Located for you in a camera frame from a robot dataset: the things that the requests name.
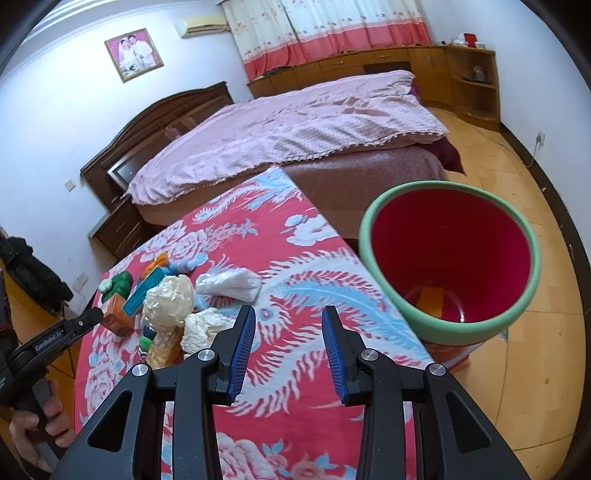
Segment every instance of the bucket rim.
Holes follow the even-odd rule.
[[[504,312],[475,323],[447,322],[432,317],[406,301],[384,277],[374,256],[371,233],[378,213],[392,199],[419,190],[454,190],[474,195],[503,210],[521,229],[530,250],[530,274],[524,291],[517,301]],[[525,311],[540,282],[541,254],[535,232],[519,211],[505,200],[482,189],[444,180],[422,180],[404,183],[377,197],[366,210],[359,228],[359,256],[387,297],[398,308],[415,333],[433,343],[442,345],[471,345],[483,342],[509,328]]]

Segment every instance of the red object on cabinet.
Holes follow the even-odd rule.
[[[476,48],[476,36],[474,33],[464,33],[464,39],[468,42],[468,46],[472,48]]]

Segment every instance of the crumpled paper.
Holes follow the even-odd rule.
[[[184,318],[193,311],[195,290],[186,275],[164,277],[146,293],[142,316],[157,332],[172,332],[184,325]]]
[[[226,317],[213,307],[187,315],[181,349],[187,356],[211,347],[218,332],[234,326],[235,319]]]

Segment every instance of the human hand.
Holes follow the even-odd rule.
[[[47,418],[55,417],[46,426],[46,431],[49,435],[56,437],[56,445],[61,448],[68,448],[76,433],[72,428],[70,417],[63,411],[63,405],[59,398],[57,398],[57,390],[59,384],[55,380],[50,380],[49,387],[51,390],[51,398],[43,405],[43,412]],[[39,423],[39,417],[29,411],[15,410],[12,414],[10,422],[10,434],[14,446],[23,460],[28,463],[51,473],[51,468],[47,462],[39,456],[31,441],[27,438],[27,430],[34,429]]]

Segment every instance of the electrical outlet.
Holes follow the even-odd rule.
[[[546,134],[542,130],[538,131],[538,136],[535,138],[536,143],[539,143],[541,147],[544,146],[546,141]]]
[[[74,180],[68,180],[66,182],[66,189],[68,192],[71,192],[76,188],[76,182]]]
[[[84,288],[84,285],[88,282],[88,275],[85,273],[81,273],[80,277],[76,279],[76,283],[74,283],[74,291],[80,293]]]

